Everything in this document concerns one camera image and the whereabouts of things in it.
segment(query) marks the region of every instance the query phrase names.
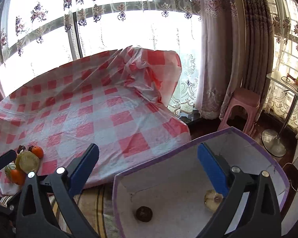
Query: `pink stool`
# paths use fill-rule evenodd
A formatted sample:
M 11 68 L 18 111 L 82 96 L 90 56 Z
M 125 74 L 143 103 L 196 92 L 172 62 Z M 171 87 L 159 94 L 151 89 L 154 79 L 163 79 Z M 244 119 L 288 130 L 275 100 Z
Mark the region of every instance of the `pink stool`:
M 244 126 L 243 132 L 249 135 L 249 133 L 252 131 L 254 118 L 258 111 L 260 100 L 260 96 L 255 92 L 241 87 L 237 88 L 233 93 L 233 96 L 226 109 L 224 118 L 217 130 L 219 131 L 228 128 L 229 126 L 226 122 L 228 120 L 228 117 L 230 116 L 232 108 L 234 106 L 242 106 L 247 111 L 247 121 Z

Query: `red and white tablecloth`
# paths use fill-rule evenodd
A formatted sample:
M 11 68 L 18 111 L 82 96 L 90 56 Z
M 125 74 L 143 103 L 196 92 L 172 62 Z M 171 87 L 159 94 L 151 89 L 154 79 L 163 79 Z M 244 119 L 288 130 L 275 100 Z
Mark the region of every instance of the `red and white tablecloth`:
M 181 74 L 173 51 L 138 47 L 101 52 L 31 80 L 0 102 L 0 155 L 41 146 L 39 175 L 67 166 L 90 143 L 100 157 L 85 187 L 190 141 L 165 107 Z M 0 171 L 0 195 L 19 187 Z

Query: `sheer curtain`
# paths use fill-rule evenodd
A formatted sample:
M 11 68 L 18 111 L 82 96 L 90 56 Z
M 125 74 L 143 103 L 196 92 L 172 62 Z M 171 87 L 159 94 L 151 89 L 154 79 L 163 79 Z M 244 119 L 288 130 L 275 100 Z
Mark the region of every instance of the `sheer curtain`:
M 298 76 L 298 4 L 295 0 L 268 0 L 274 30 L 273 71 L 278 70 L 285 76 Z M 271 82 L 264 104 L 264 110 L 285 119 L 293 93 L 275 82 Z M 298 105 L 288 123 L 298 132 Z
M 69 61 L 136 45 L 179 54 L 182 74 L 168 108 L 176 116 L 192 112 L 200 0 L 5 0 L 0 10 L 5 95 Z

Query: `silver screw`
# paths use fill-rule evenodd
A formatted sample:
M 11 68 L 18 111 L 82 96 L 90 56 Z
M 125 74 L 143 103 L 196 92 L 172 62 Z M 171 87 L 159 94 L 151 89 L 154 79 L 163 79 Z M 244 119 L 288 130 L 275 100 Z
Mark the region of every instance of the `silver screw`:
M 233 166 L 233 167 L 231 168 L 231 170 L 232 170 L 233 173 L 239 173 L 239 172 L 241 171 L 240 168 L 239 168 L 238 166 Z
M 267 172 L 267 171 L 262 171 L 262 172 L 261 172 L 261 175 L 264 176 L 264 177 L 268 177 L 268 176 L 269 176 L 269 172 Z
M 29 178 L 32 178 L 32 177 L 34 177 L 34 176 L 35 176 L 35 172 L 29 172 L 29 173 L 28 173 L 28 177 L 29 177 Z
M 60 175 L 60 174 L 65 172 L 65 168 L 64 167 L 59 167 L 58 169 L 56 169 L 56 172 Z

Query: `orange fruit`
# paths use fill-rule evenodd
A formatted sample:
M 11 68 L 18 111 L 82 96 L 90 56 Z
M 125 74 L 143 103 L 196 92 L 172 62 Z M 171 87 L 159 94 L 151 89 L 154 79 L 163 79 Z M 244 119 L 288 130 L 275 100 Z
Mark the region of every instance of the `orange fruit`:
M 17 185 L 23 185 L 25 182 L 26 174 L 22 170 L 11 170 L 11 181 Z
M 44 156 L 44 153 L 43 153 L 43 149 L 39 146 L 34 146 L 32 149 L 31 149 L 31 152 L 36 155 L 39 159 L 42 159 L 43 156 Z

